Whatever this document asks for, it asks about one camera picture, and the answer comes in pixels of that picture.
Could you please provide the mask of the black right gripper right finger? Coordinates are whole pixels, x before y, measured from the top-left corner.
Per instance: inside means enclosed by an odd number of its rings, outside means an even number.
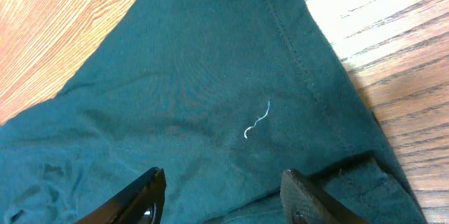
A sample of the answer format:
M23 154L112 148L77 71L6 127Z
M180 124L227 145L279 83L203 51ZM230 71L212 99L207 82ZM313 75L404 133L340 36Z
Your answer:
M283 171L280 198L287 224L368 224L296 169Z

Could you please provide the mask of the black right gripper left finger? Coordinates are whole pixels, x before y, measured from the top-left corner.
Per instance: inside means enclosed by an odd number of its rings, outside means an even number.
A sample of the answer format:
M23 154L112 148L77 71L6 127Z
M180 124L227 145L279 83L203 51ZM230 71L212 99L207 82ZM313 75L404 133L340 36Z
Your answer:
M153 167L76 224L160 224L166 177Z

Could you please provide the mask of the dark navy t-shirt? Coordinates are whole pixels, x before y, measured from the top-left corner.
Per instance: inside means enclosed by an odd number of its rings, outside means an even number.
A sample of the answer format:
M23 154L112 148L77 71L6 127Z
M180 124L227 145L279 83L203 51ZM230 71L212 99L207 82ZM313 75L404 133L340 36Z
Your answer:
M304 0L137 0L1 127L1 222L74 223L152 167L164 223L284 223L286 169L370 223L425 221Z

